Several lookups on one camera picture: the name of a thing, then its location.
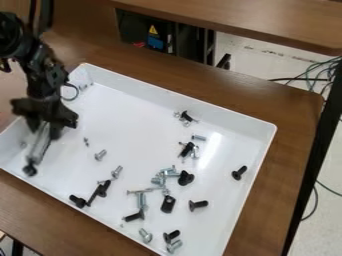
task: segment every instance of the bolt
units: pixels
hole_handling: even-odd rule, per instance
[[[148,244],[149,242],[152,241],[153,239],[153,235],[151,233],[147,233],[145,229],[141,228],[139,230],[139,234],[141,235],[141,237],[143,238],[143,242],[145,244]]]
[[[146,211],[148,209],[148,206],[146,204],[146,195],[145,193],[139,193],[137,195],[137,203],[138,203],[138,209],[142,209]]]
[[[189,201],[189,209],[193,212],[196,208],[207,207],[209,205],[208,201],[200,201],[194,203],[193,201]]]
[[[206,138],[206,137],[200,136],[200,135],[196,135],[196,134],[193,134],[193,135],[191,136],[191,139],[192,139],[192,140],[207,141],[207,138]]]
[[[132,214],[123,218],[123,220],[126,222],[130,222],[130,221],[137,220],[137,219],[142,219],[142,220],[145,219],[145,214],[142,209],[140,209],[139,212],[136,214]]]
[[[102,158],[107,155],[107,150],[102,150],[100,153],[95,154],[96,161],[101,161]]]
[[[232,172],[232,176],[233,176],[233,178],[236,179],[236,180],[241,180],[241,175],[242,175],[245,171],[247,171],[247,166],[244,165],[244,166],[242,166],[239,170],[233,171],[233,172]]]
[[[89,147],[89,140],[88,140],[88,138],[83,138],[83,141],[84,141],[84,144],[87,146],[87,147]]]
[[[74,202],[78,208],[82,209],[84,206],[87,205],[86,200],[84,200],[83,198],[71,195],[69,196],[69,199],[70,201]]]
[[[177,250],[182,245],[183,245],[183,242],[181,240],[177,240],[176,242],[172,244],[167,244],[166,249],[169,253],[173,254],[175,250]]]
[[[164,233],[163,237],[164,237],[164,240],[167,244],[171,244],[172,239],[176,238],[179,235],[180,235],[180,231],[175,230],[175,231],[171,232],[170,234]]]

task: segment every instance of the white tray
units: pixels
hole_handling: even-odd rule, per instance
[[[76,130],[65,129],[53,142],[38,167],[39,173],[26,177],[22,172],[33,142],[25,122],[15,121],[0,135],[0,167],[76,210],[142,243],[138,234],[145,228],[154,235],[144,246],[168,255],[162,234],[176,229],[183,246],[175,255],[221,255],[257,176],[276,132],[273,124],[242,115],[197,99],[168,91],[93,65],[82,64],[70,74],[71,84],[93,84],[73,102],[65,104],[80,115]],[[72,89],[63,95],[71,97]],[[200,120],[185,128],[173,117],[174,111],[188,110]],[[206,136],[198,142],[201,158],[177,158],[178,142],[189,142],[191,134]],[[89,139],[87,148],[83,138]],[[102,162],[94,154],[106,149]],[[137,212],[136,198],[126,191],[151,187],[151,178],[162,168],[175,164],[178,170],[195,174],[194,182],[181,187],[169,179],[167,187],[177,199],[173,212],[160,211],[160,191],[148,193],[145,221],[125,223],[122,217]],[[96,198],[92,207],[76,208],[69,196],[88,199],[98,180],[110,177],[118,165],[123,172],[108,190],[106,198]],[[241,166],[248,171],[240,181],[231,172]],[[188,201],[208,200],[209,207],[191,213]]]

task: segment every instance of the cable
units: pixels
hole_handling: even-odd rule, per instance
[[[317,210],[317,206],[318,206],[318,192],[317,192],[317,189],[316,189],[315,186],[314,186],[314,194],[315,194],[315,205],[314,205],[314,208],[312,208],[311,212],[307,216],[303,217],[301,219],[301,221],[309,219]]]
[[[285,81],[285,80],[291,80],[291,81],[323,81],[323,82],[327,82],[329,81],[329,79],[324,79],[324,78],[275,78],[275,79],[270,79],[268,81],[272,81],[272,82],[276,82],[276,81]]]
[[[316,180],[316,182],[321,185],[323,188],[325,188],[326,190],[328,190],[329,192],[335,194],[336,196],[342,197],[341,193],[336,192],[335,190],[332,190],[331,188],[327,187],[326,185],[324,185],[322,182],[320,182],[319,180]]]
[[[76,95],[72,98],[65,98],[61,95],[61,98],[65,101],[74,101],[77,99],[78,95],[80,94],[80,90],[73,84],[69,84],[69,83],[66,83],[66,84],[63,84],[62,86],[66,86],[66,87],[70,87],[70,88],[74,88],[75,91],[76,91]]]

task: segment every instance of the metal table leg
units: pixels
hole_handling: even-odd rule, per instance
[[[297,198],[290,228],[287,233],[282,255],[286,256],[297,232],[305,207],[310,198],[319,171],[328,152],[336,127],[342,114],[342,60],[337,66],[336,77],[324,110],[319,120],[315,140],[313,142],[309,161],[306,166],[302,185]]]

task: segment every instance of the floor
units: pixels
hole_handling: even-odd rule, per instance
[[[225,35],[218,33],[216,60],[225,53],[232,55],[231,70],[260,77],[264,79],[278,77],[294,77],[302,73],[313,61],[323,61],[330,57],[295,50],[288,47],[277,46],[256,40]],[[18,91],[23,93],[24,86],[18,80],[17,88],[8,88],[13,91],[13,96]],[[1,84],[5,83],[3,75],[0,76]],[[324,84],[318,84],[317,91]],[[301,89],[307,89],[305,82],[292,83]],[[329,154],[320,173],[319,180],[336,191],[342,193],[342,172],[339,166],[342,164],[340,152],[342,149],[342,123],[338,127],[335,138],[330,147]],[[338,256],[342,251],[342,198],[333,195],[320,185],[316,185],[319,194],[318,209],[308,220],[301,223],[289,256]],[[314,199],[310,199],[306,212],[310,212]],[[0,248],[6,255],[11,254],[10,238],[6,237],[0,242]],[[25,249],[24,256],[37,255]]]

